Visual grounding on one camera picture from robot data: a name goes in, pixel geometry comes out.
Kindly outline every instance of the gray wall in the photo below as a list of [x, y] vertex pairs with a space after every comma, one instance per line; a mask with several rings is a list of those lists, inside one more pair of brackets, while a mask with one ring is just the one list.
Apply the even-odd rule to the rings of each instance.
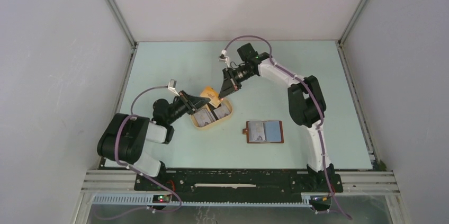
[[414, 223], [449, 223], [449, 0], [370, 0], [344, 45]]
[[68, 223], [130, 54], [104, 0], [0, 0], [0, 223]]

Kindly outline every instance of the light blue table surface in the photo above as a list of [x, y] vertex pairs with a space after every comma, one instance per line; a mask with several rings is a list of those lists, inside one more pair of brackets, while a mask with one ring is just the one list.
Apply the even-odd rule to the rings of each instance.
[[[237, 48], [247, 43], [235, 42], [228, 55], [241, 62]], [[252, 42], [259, 52], [268, 51], [263, 42]], [[333, 41], [273, 41], [274, 58], [299, 75], [318, 78], [326, 100], [324, 135], [331, 161], [336, 168], [369, 169], [370, 159], [349, 92], [342, 64]], [[199, 95], [206, 86], [218, 92], [222, 84], [223, 63], [218, 55], [224, 41], [211, 42], [141, 42], [132, 65], [121, 113], [143, 90], [177, 80], [177, 90]], [[183, 168], [305, 168], [309, 148], [307, 132], [290, 118], [287, 89], [268, 79], [254, 76], [242, 83], [240, 91], [228, 97], [234, 113], [209, 130], [193, 127], [188, 115], [172, 125], [175, 128], [168, 145], [153, 144], [152, 154], [167, 167]], [[143, 95], [134, 112], [152, 117], [152, 104], [158, 98], [170, 102], [174, 95], [157, 89]], [[249, 120], [281, 120], [283, 144], [247, 144], [242, 129]]]

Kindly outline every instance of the white wall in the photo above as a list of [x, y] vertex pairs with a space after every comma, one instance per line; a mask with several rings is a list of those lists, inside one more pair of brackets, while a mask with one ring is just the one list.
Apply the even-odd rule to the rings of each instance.
[[345, 51], [412, 221], [449, 223], [449, 0], [370, 0]]
[[0, 0], [0, 222], [68, 223], [130, 46], [104, 0]]
[[360, 0], [116, 0], [138, 41], [340, 38]]

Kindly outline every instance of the beige basket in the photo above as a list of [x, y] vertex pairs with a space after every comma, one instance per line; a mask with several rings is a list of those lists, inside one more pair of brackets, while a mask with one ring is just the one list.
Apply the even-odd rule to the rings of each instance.
[[190, 119], [192, 120], [193, 125], [197, 129], [199, 129], [199, 130], [207, 130], [208, 128], [210, 128], [212, 126], [217, 125], [217, 124], [219, 124], [221, 122], [224, 122], [224, 121], [228, 120], [229, 118], [231, 118], [231, 116], [233, 114], [233, 109], [232, 109], [231, 103], [228, 100], [223, 99], [223, 101], [221, 102], [221, 105], [225, 105], [228, 108], [228, 110], [230, 112], [229, 115], [227, 115], [227, 116], [225, 116], [225, 117], [223, 117], [223, 118], [221, 118], [221, 119], [219, 119], [219, 120], [217, 120], [215, 122], [212, 122], [211, 124], [208, 124], [208, 125], [206, 125], [204, 127], [199, 127], [198, 126], [198, 122], [196, 121], [195, 117], [193, 115], [190, 115]]

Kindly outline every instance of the yellow packet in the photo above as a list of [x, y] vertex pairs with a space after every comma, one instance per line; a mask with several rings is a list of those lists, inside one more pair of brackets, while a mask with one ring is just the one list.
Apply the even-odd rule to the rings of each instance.
[[207, 86], [200, 94], [201, 97], [209, 98], [211, 100], [209, 103], [215, 108], [217, 108], [221, 104], [221, 101], [223, 101], [223, 99], [218, 98], [218, 95], [219, 94], [210, 86]]

